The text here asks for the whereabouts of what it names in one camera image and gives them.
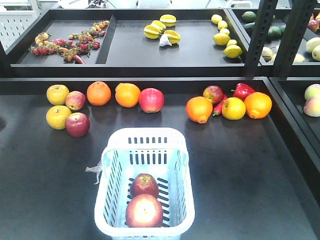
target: red bell pepper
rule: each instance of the red bell pepper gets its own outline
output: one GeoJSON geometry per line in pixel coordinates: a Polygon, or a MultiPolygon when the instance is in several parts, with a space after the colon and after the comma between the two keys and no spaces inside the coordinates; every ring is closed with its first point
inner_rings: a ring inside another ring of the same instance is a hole
{"type": "Polygon", "coordinates": [[[255,90],[252,87],[250,87],[245,83],[238,83],[235,86],[235,90],[231,90],[231,91],[234,91],[232,97],[241,99],[242,101],[244,101],[247,96],[255,92],[255,90]]]}

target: red apple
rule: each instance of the red apple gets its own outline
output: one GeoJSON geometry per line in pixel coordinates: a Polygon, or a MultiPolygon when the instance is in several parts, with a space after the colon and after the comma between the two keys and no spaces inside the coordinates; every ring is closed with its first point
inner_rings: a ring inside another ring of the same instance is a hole
{"type": "Polygon", "coordinates": [[[65,129],[73,137],[82,137],[90,128],[90,120],[82,112],[75,112],[65,119],[65,129]]]}
{"type": "Polygon", "coordinates": [[[65,105],[73,111],[82,109],[85,103],[86,96],[80,91],[72,91],[65,98],[65,105]]]}
{"type": "Polygon", "coordinates": [[[144,193],[133,198],[125,210],[125,221],[130,228],[156,228],[163,224],[164,210],[154,196],[144,193]]]}
{"type": "Polygon", "coordinates": [[[219,86],[210,85],[204,89],[203,96],[212,104],[218,104],[224,99],[224,91],[219,86]]]}
{"type": "Polygon", "coordinates": [[[319,28],[319,23],[316,20],[310,20],[307,28],[315,33],[319,28]]]}
{"type": "Polygon", "coordinates": [[[164,106],[165,96],[158,89],[146,88],[140,93],[139,104],[145,113],[156,113],[164,106]]]}
{"type": "Polygon", "coordinates": [[[148,173],[140,173],[133,180],[130,186],[130,196],[132,198],[140,194],[150,194],[155,198],[159,196],[159,187],[155,178],[148,173]]]}

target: orange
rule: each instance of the orange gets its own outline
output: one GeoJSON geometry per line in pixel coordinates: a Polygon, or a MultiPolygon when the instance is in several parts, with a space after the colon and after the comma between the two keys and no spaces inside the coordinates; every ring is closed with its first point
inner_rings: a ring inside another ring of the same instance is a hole
{"type": "Polygon", "coordinates": [[[262,119],[268,115],[272,107],[271,98],[262,92],[256,91],[244,100],[246,114],[252,119],[262,119]]]}
{"type": "Polygon", "coordinates": [[[132,108],[138,101],[140,89],[132,83],[119,83],[115,88],[115,100],[122,107],[132,108]]]}
{"type": "Polygon", "coordinates": [[[186,103],[185,110],[192,121],[205,124],[212,114],[213,106],[204,96],[195,96],[186,103]]]}
{"type": "Polygon", "coordinates": [[[105,105],[111,99],[111,90],[103,81],[95,81],[86,90],[86,97],[94,106],[105,105]]]}

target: garlic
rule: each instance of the garlic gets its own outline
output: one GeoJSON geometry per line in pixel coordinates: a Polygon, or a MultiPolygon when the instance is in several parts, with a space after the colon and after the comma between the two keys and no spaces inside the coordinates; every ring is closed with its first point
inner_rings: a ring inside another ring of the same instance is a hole
{"type": "Polygon", "coordinates": [[[172,43],[169,41],[169,38],[166,34],[163,34],[160,38],[160,42],[159,42],[160,47],[164,47],[166,45],[170,45],[172,46],[172,43]]]}

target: black tray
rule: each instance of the black tray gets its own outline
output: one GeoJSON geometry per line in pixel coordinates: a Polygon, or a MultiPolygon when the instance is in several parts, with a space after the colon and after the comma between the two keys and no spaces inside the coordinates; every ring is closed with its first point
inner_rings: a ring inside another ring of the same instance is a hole
{"type": "MultiPolygon", "coordinates": [[[[320,118],[311,117],[304,113],[306,103],[305,90],[311,84],[320,84],[320,78],[272,78],[272,82],[320,156],[320,118]]],[[[320,170],[320,162],[315,162],[314,164],[320,170]]]]}
{"type": "MultiPolygon", "coordinates": [[[[246,11],[252,11],[257,12],[257,9],[252,8],[241,8],[241,9],[235,9],[235,8],[228,8],[230,15],[233,17],[233,20],[238,25],[240,31],[242,32],[244,38],[246,39],[247,43],[250,43],[250,36],[244,29],[244,25],[246,22],[242,20],[242,14],[246,11]]],[[[271,26],[281,26],[287,23],[289,16],[290,16],[290,8],[287,9],[276,9],[275,10],[275,20],[272,21],[271,26]]],[[[300,43],[299,49],[297,51],[298,54],[301,54],[305,58],[305,62],[294,62],[293,67],[291,68],[291,71],[289,73],[290,77],[300,77],[300,76],[318,76],[319,72],[319,66],[320,62],[315,61],[310,53],[307,53],[306,50],[306,43],[311,38],[316,37],[317,35],[310,31],[309,29],[306,29],[305,34],[303,36],[303,39],[300,43]]],[[[281,38],[280,39],[274,39],[272,41],[266,41],[264,46],[270,48],[273,53],[276,53],[276,46],[280,45],[281,38]]],[[[262,76],[275,76],[277,73],[273,72],[273,62],[266,62],[263,57],[260,58],[260,75],[262,76]]]]}
{"type": "Polygon", "coordinates": [[[9,48],[7,59],[13,77],[193,77],[244,76],[248,43],[234,26],[226,9],[50,9],[16,44],[9,48]],[[181,41],[172,47],[160,47],[159,39],[148,39],[144,27],[163,14],[177,17],[173,29],[181,41]],[[213,36],[218,28],[211,16],[219,14],[228,23],[230,37],[236,39],[243,54],[227,58],[224,47],[213,36]],[[90,28],[95,21],[110,20],[101,48],[83,56],[86,65],[64,63],[59,56],[28,53],[38,33],[47,31],[50,39],[67,38],[90,28]]]}
{"type": "Polygon", "coordinates": [[[15,78],[0,81],[0,90],[3,239],[111,239],[95,225],[96,174],[84,170],[98,163],[109,136],[126,127],[171,127],[185,136],[195,220],[182,240],[320,237],[319,188],[312,185],[319,178],[307,184],[310,174],[303,171],[319,157],[265,77],[15,78]],[[80,110],[91,121],[86,136],[74,138],[47,125],[48,86],[62,83],[85,91],[96,80],[110,85],[112,99],[80,110]],[[162,90],[163,109],[144,113],[138,106],[120,107],[114,98],[119,82],[162,90]],[[239,82],[271,97],[267,117],[231,121],[220,115],[206,124],[189,120],[185,107],[191,97],[208,85],[219,85],[231,96],[239,82]]]}

